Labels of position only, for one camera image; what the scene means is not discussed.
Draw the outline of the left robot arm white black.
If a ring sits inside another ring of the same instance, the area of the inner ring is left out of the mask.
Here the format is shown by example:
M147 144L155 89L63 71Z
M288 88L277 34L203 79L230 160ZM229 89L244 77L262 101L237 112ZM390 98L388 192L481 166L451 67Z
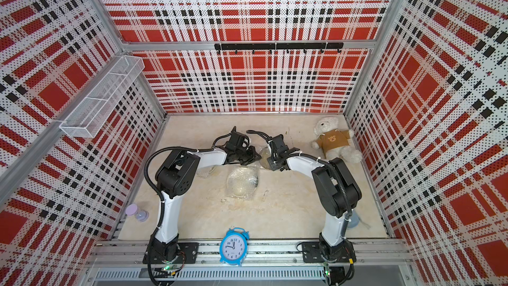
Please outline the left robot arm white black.
M183 196L191 188L198 170L229 164L248 166L261 159L246 135L231 131L219 137L224 138L228 140L225 144L214 143L205 149L165 147L147 159L144 179L157 194L159 211L143 259L145 265L185 261L187 254L178 245L177 224Z

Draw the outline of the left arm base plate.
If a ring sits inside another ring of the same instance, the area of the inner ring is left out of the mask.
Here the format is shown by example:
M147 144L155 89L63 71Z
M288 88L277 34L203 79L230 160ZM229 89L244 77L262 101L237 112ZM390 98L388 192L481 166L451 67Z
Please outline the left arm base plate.
M154 240L146 250L143 264L163 264L163 263L185 263L194 264L198 255L199 243L195 242L170 242L162 243Z

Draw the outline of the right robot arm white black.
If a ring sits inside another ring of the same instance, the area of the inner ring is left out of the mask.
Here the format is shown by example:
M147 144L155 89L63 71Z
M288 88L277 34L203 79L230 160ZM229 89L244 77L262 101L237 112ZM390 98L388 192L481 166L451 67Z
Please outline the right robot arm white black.
M283 135L269 137L267 145L271 153L267 161L273 171L287 169L314 181L321 206L326 211L318 244L323 261L355 263L354 247L346 231L362 193L345 162L341 158L324 160L289 148Z

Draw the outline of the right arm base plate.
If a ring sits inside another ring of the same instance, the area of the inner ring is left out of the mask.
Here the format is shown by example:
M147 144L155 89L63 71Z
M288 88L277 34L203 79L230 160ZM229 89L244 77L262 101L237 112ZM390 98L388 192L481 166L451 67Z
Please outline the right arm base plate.
M305 263L355 263L357 257L353 244L344 240L337 246L329 246L325 241L303 242L302 255Z

